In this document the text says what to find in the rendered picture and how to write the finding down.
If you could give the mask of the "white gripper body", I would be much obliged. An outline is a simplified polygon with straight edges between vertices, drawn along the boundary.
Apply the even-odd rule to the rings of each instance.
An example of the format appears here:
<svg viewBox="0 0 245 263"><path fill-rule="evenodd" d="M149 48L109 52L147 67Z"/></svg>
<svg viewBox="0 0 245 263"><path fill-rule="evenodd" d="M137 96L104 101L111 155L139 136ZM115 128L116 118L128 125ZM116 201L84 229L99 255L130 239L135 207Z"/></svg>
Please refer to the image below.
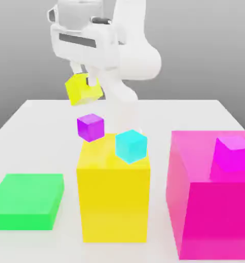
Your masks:
<svg viewBox="0 0 245 263"><path fill-rule="evenodd" d="M120 64L117 34L112 25L89 23L81 31L50 26L56 56L86 66L106 70Z"/></svg>

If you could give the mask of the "small yellow cube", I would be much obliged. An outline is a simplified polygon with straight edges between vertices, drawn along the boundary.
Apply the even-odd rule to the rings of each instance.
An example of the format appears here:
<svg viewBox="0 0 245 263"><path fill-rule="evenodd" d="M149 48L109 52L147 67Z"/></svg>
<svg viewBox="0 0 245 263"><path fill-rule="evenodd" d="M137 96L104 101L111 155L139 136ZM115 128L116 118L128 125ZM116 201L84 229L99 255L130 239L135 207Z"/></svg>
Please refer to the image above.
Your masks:
<svg viewBox="0 0 245 263"><path fill-rule="evenodd" d="M74 74L66 81L65 87L72 106L90 103L103 96L98 80L95 86L88 85L88 73Z"/></svg>

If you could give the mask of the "small purple cube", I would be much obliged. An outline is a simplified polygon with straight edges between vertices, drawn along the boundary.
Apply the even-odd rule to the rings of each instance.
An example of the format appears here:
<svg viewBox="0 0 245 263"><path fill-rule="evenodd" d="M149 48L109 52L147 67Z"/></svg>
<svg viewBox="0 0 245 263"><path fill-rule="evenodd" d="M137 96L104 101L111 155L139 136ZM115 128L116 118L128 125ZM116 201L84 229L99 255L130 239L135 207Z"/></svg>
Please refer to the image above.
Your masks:
<svg viewBox="0 0 245 263"><path fill-rule="evenodd" d="M87 142L91 142L104 137L104 119L88 114L77 118L78 135Z"/></svg>

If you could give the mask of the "small cyan cube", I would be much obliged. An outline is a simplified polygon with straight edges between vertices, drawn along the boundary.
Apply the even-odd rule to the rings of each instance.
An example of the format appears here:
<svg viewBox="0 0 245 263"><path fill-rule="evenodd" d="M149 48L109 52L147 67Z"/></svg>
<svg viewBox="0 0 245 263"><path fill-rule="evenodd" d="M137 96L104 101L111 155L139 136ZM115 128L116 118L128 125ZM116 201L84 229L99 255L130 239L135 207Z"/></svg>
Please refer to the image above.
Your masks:
<svg viewBox="0 0 245 263"><path fill-rule="evenodd" d="M115 135L115 153L127 164L145 158L147 156L147 136L133 129Z"/></svg>

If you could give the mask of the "small magenta cube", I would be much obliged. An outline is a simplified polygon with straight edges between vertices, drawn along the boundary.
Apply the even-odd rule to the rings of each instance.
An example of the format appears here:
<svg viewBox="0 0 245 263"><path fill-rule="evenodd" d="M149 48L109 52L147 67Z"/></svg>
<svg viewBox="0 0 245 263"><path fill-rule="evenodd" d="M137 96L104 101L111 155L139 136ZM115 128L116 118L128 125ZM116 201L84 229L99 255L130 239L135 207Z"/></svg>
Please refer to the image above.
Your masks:
<svg viewBox="0 0 245 263"><path fill-rule="evenodd" d="M225 172L244 172L245 138L243 136L217 137L213 160Z"/></svg>

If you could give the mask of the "large yellow box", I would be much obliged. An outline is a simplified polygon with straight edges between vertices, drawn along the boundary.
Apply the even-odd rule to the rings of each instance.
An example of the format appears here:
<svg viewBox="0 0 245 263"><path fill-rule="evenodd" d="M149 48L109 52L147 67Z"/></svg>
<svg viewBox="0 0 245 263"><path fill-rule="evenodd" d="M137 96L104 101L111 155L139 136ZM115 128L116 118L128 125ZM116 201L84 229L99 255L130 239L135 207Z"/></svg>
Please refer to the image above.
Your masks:
<svg viewBox="0 0 245 263"><path fill-rule="evenodd" d="M127 164L115 154L115 134L83 142L77 165L83 241L145 243L149 157Z"/></svg>

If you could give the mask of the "large green box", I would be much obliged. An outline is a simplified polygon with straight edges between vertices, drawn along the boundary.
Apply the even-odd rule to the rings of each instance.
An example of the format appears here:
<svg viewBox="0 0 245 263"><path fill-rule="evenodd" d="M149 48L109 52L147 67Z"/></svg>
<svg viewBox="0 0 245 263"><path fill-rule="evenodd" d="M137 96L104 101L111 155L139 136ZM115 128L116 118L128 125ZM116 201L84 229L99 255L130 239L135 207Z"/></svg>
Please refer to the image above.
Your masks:
<svg viewBox="0 0 245 263"><path fill-rule="evenodd" d="M62 174L7 174L0 183L0 230L52 230Z"/></svg>

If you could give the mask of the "large pink box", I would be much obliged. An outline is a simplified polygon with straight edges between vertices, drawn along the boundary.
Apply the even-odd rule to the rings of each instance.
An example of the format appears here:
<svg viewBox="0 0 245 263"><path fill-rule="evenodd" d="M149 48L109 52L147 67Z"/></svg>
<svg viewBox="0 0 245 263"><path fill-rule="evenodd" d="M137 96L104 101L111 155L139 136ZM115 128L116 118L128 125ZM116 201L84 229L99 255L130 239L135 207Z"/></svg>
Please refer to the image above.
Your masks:
<svg viewBox="0 0 245 263"><path fill-rule="evenodd" d="M166 202L179 259L245 260L245 171L214 160L226 136L245 148L245 130L172 132Z"/></svg>

